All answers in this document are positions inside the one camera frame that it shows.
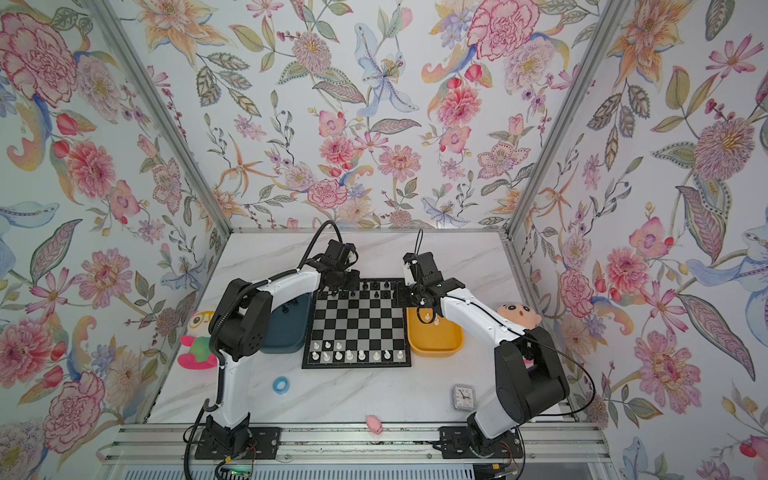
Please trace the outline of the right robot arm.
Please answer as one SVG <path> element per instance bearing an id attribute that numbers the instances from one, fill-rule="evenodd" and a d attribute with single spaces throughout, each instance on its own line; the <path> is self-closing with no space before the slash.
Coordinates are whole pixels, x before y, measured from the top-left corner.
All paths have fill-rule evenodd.
<path id="1" fill-rule="evenodd" d="M 495 440 L 569 396 L 560 352 L 548 331 L 525 328 L 492 310 L 464 283 L 445 278 L 430 252 L 407 253 L 403 263 L 409 306 L 432 310 L 493 351 L 494 396 L 467 418 L 475 441 Z"/>

